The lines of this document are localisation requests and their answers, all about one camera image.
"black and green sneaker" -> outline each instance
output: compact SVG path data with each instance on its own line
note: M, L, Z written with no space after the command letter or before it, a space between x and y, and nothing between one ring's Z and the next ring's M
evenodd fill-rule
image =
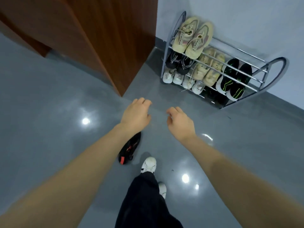
M252 68L250 65L244 64L241 66L240 70L252 76ZM239 72L237 73L236 79L244 84L248 84L250 81L250 77L243 75ZM226 93L226 96L232 101L237 101L243 95L244 90L245 90L245 86L239 83L233 83L230 90Z
M227 64L234 67L234 68L239 68L240 61L236 58L233 58L233 59L229 60L227 62ZM226 75L229 75L230 77L233 77L235 79L237 78L237 71L228 67L228 66L224 65L223 68L222 68L222 72ZM228 90L230 90L230 88L233 84L234 84L233 80L231 80L230 78L225 77L225 76L222 75L219 78L219 80L217 81L215 88L221 94L226 94L226 92Z

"black shoe with red accent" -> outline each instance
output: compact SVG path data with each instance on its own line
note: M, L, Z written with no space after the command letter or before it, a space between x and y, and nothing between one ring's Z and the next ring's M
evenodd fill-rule
M133 159L133 154L137 148L141 138L141 132L135 134L120 150L118 154L118 161L120 164L127 164L128 161Z

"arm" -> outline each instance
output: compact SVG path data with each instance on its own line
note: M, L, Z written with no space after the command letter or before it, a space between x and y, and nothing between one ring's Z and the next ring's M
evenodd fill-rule
M170 132L196 158L241 226L304 227L301 205L198 138L193 121L179 107L167 113Z
M150 122L150 100L135 99L121 123L0 217L0 227L77 227L124 144Z

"hand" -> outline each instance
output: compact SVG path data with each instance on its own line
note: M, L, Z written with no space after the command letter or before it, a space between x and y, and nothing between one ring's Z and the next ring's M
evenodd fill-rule
M166 111L168 128L171 134L180 142L196 136L193 121L180 107L171 107Z
M151 115L148 115L148 110L151 104L150 100L144 98L134 99L125 110L120 124L127 128L132 136L142 131L149 124Z

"brown wood panel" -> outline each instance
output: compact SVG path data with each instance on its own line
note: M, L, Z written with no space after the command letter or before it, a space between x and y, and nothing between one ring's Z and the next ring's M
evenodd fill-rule
M32 38L104 72L100 60L62 0L0 0L0 3L0 11Z
M158 0L67 0L122 96L155 44Z
M51 50L50 47L31 38L19 30L4 14L0 12L0 32L14 42L45 57Z

